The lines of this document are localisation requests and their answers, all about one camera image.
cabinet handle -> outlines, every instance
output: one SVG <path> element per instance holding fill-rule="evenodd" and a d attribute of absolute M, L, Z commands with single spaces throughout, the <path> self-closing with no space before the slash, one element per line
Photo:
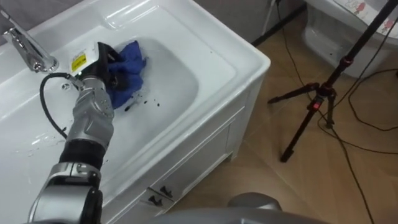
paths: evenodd
<path fill-rule="evenodd" d="M 155 196 L 150 197 L 148 201 L 152 202 L 157 207 L 163 206 L 162 199 L 156 200 Z"/>
<path fill-rule="evenodd" d="M 164 195 L 168 196 L 169 198 L 173 198 L 172 191 L 171 190 L 167 190 L 166 186 L 163 186 L 160 189 L 160 192 L 162 192 Z"/>

electrical cable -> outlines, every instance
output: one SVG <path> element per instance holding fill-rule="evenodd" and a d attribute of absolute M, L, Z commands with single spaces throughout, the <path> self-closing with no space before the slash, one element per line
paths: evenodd
<path fill-rule="evenodd" d="M 379 127 L 377 127 L 377 126 L 375 126 L 375 125 L 373 125 L 373 124 L 370 124 L 370 123 L 367 123 L 367 122 L 363 121 L 361 118 L 359 118 L 359 116 L 358 116 L 358 114 L 357 114 L 357 112 L 356 112 L 356 110 L 355 110 L 355 108 L 354 108 L 353 102 L 351 101 L 351 97 L 354 95 L 355 91 L 358 89 L 358 87 L 359 87 L 363 82 L 365 82 L 366 80 L 369 80 L 371 77 L 373 77 L 373 76 L 375 76 L 375 75 L 377 75 L 377 74 L 384 73 L 384 72 L 393 72 L 393 71 L 396 72 L 396 71 L 398 71 L 398 69 L 397 69 L 397 68 L 386 69 L 386 70 L 382 70 L 382 71 L 373 73 L 372 75 L 370 75 L 370 76 L 368 76 L 368 77 L 362 79 L 360 82 L 358 82 L 358 84 L 355 86 L 355 88 L 353 89 L 353 91 L 348 95 L 348 103 L 349 103 L 349 106 L 351 107 L 351 109 L 352 109 L 352 111 L 353 111 L 353 113 L 354 113 L 354 116 L 355 116 L 355 118 L 357 119 L 357 121 L 359 121 L 360 123 L 363 123 L 363 124 L 365 124 L 365 125 L 368 125 L 368 126 L 370 126 L 370 127 L 372 127 L 372 128 L 375 128 L 375 129 L 377 129 L 377 130 L 379 130 L 379 131 L 392 131 L 392 130 L 394 130 L 394 129 L 398 129 L 398 126 L 395 126 L 395 127 L 392 127 L 392 128 L 386 128 L 386 129 L 384 129 L 384 128 L 379 128 Z"/>
<path fill-rule="evenodd" d="M 50 121 L 51 125 L 55 128 L 55 130 L 57 130 L 58 133 L 60 133 L 60 135 L 62 135 L 62 137 L 64 137 L 65 139 L 68 137 L 63 131 L 62 129 L 60 129 L 60 127 L 56 124 L 56 122 L 52 119 L 51 114 L 49 112 L 49 109 L 47 108 L 47 105 L 45 103 L 45 99 L 44 99 L 44 86 L 47 83 L 47 81 L 51 78 L 66 78 L 69 79 L 71 75 L 67 74 L 67 73 L 51 73 L 49 75 L 47 75 L 46 77 L 43 78 L 42 83 L 40 84 L 40 89 L 39 89 L 39 95 L 40 95 L 40 102 L 42 104 L 45 116 L 47 117 L 47 119 Z"/>
<path fill-rule="evenodd" d="M 277 3 L 277 13 L 278 13 L 278 17 L 279 17 L 279 20 L 280 20 L 279 3 Z M 350 91 L 355 87 L 355 85 L 357 84 L 357 82 L 359 82 L 359 80 L 360 80 L 361 77 L 364 75 L 364 73 L 366 72 L 366 70 L 368 69 L 368 67 L 370 66 L 370 64 L 371 64 L 371 63 L 373 62 L 373 60 L 377 57 L 379 51 L 381 50 L 381 48 L 382 48 L 382 46 L 384 45 L 384 43 L 386 42 L 386 40 L 387 40 L 389 34 L 391 33 L 391 30 L 394 28 L 394 26 L 397 24 L 397 22 L 398 22 L 398 18 L 395 20 L 393 26 L 390 28 L 390 30 L 388 31 L 387 35 L 384 37 L 384 39 L 383 39 L 382 43 L 380 44 L 379 48 L 376 50 L 376 53 L 373 55 L 373 57 L 372 57 L 372 59 L 369 61 L 369 63 L 365 66 L 364 70 L 362 71 L 362 73 L 360 74 L 360 76 L 358 77 L 358 79 L 353 83 L 353 85 L 349 88 L 349 90 L 343 95 L 343 97 L 341 98 L 341 100 L 340 100 L 339 102 L 337 102 L 337 104 L 334 105 L 333 109 L 335 109 L 336 106 L 338 106 L 338 105 L 344 100 L 344 98 L 345 98 L 345 97 L 350 93 Z M 300 73 L 299 73 L 299 71 L 298 71 L 298 69 L 297 69 L 297 65 L 295 64 L 295 61 L 294 61 L 294 59 L 293 59 L 293 56 L 292 56 L 292 54 L 290 53 L 290 50 L 289 50 L 289 48 L 288 48 L 288 45 L 287 45 L 287 38 L 286 38 L 286 36 L 285 36 L 284 28 L 282 28 L 282 34 L 283 34 L 284 40 L 285 40 L 285 48 L 287 49 L 287 52 L 288 52 L 288 54 L 289 54 L 289 57 L 290 57 L 290 59 L 292 60 L 292 63 L 293 63 L 293 65 L 294 65 L 294 67 L 295 67 L 295 71 L 296 71 L 296 73 L 297 73 L 298 79 L 300 80 L 300 82 L 301 82 L 302 85 L 305 85 L 304 82 L 303 82 L 302 79 L 301 79 Z M 324 130 L 324 129 L 320 126 L 320 120 L 321 120 L 321 119 L 324 119 L 325 121 L 327 121 L 327 119 L 325 118 L 325 114 L 322 114 L 321 111 L 318 111 L 318 112 L 319 112 L 319 114 L 321 115 L 321 118 L 318 120 L 318 127 L 319 127 L 322 131 L 324 131 L 324 132 L 326 132 L 327 134 L 329 134 L 330 136 L 333 136 L 331 133 L 329 133 L 328 131 Z M 374 223 L 374 219 L 373 219 L 372 213 L 371 213 L 371 211 L 370 211 L 370 209 L 369 209 L 368 201 L 366 200 L 366 197 L 365 197 L 364 192 L 363 192 L 363 190 L 362 190 L 361 184 L 359 183 L 358 178 L 356 177 L 356 174 L 355 174 L 355 172 L 354 172 L 354 170 L 353 170 L 353 166 L 352 166 L 351 161 L 350 161 L 350 158 L 349 158 L 348 150 L 347 150 L 347 148 L 346 148 L 345 145 L 344 145 L 344 143 L 348 143 L 348 142 L 342 140 L 342 139 L 340 138 L 340 136 L 338 135 L 338 133 L 336 132 L 336 130 L 335 130 L 333 127 L 331 128 L 331 130 L 333 131 L 333 134 L 334 134 L 333 137 L 336 138 L 336 139 L 338 140 L 338 142 L 340 143 L 341 148 L 343 149 L 343 152 L 344 152 L 345 159 L 346 159 L 346 161 L 347 161 L 349 170 L 350 170 L 350 172 L 351 172 L 351 174 L 352 174 L 352 176 L 353 176 L 353 178 L 354 178 L 354 181 L 355 181 L 355 183 L 356 183 L 356 185 L 357 185 L 357 187 L 358 187 L 358 190 L 359 190 L 359 192 L 360 192 L 360 194 L 361 194 L 361 196 L 362 196 L 362 200 L 363 200 L 363 202 L 364 202 L 364 205 L 365 205 L 365 208 L 366 208 L 366 212 L 368 213 L 369 219 L 370 219 L 371 223 L 373 224 L 373 223 Z M 381 154 L 396 154 L 396 153 L 389 153 L 389 152 L 373 151 L 373 150 L 370 150 L 370 149 L 365 149 L 365 148 L 363 148 L 363 147 L 358 147 L 358 148 L 360 148 L 360 149 L 362 149 L 362 150 L 365 150 L 365 151 L 371 151 L 371 152 L 376 152 L 376 153 L 381 153 Z"/>

black tripod stand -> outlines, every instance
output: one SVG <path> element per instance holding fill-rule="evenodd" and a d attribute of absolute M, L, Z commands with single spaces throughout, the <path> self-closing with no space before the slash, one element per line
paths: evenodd
<path fill-rule="evenodd" d="M 311 121 L 313 115 L 319 110 L 325 98 L 328 99 L 328 116 L 326 120 L 326 127 L 332 128 L 334 125 L 333 122 L 333 107 L 335 104 L 336 91 L 333 89 L 333 84 L 340 77 L 341 73 L 343 73 L 353 62 L 355 56 L 359 53 L 359 51 L 365 46 L 365 44 L 369 41 L 369 39 L 373 36 L 373 34 L 377 31 L 377 29 L 383 24 L 383 22 L 388 18 L 389 14 L 396 8 L 398 5 L 398 0 L 389 0 L 386 5 L 381 9 L 379 14 L 374 18 L 372 23 L 366 29 L 366 31 L 359 38 L 357 43 L 355 43 L 354 47 L 348 52 L 348 54 L 343 57 L 340 61 L 340 64 L 336 67 L 335 71 L 330 75 L 329 79 L 322 85 L 319 83 L 309 83 L 297 90 L 293 90 L 289 93 L 286 93 L 283 96 L 277 96 L 268 101 L 269 104 L 277 103 L 281 100 L 286 100 L 295 96 L 299 96 L 302 94 L 310 93 L 311 91 L 316 91 L 317 95 L 311 101 L 311 103 L 307 106 L 308 113 L 304 118 L 302 124 L 294 135 L 292 141 L 289 146 L 283 153 L 280 158 L 281 162 L 287 162 L 289 158 L 294 153 L 293 147 L 297 144 L 300 136 L 305 131 L 305 128 L 308 126 Z"/>

chrome faucet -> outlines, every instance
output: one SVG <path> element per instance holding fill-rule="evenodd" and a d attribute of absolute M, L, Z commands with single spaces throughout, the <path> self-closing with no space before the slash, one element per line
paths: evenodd
<path fill-rule="evenodd" d="M 52 73 L 58 68 L 58 60 L 47 53 L 2 6 L 0 6 L 0 32 L 18 50 L 33 72 Z"/>

blue cloth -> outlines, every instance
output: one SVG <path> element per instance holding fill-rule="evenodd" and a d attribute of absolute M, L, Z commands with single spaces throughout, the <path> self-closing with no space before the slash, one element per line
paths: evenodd
<path fill-rule="evenodd" d="M 121 52 L 122 62 L 114 62 L 108 65 L 110 73 L 122 75 L 126 88 L 123 90 L 107 90 L 114 109 L 121 107 L 132 96 L 141 89 L 143 81 L 140 76 L 141 70 L 146 66 L 146 60 L 142 58 L 141 50 L 137 41 L 128 44 Z"/>

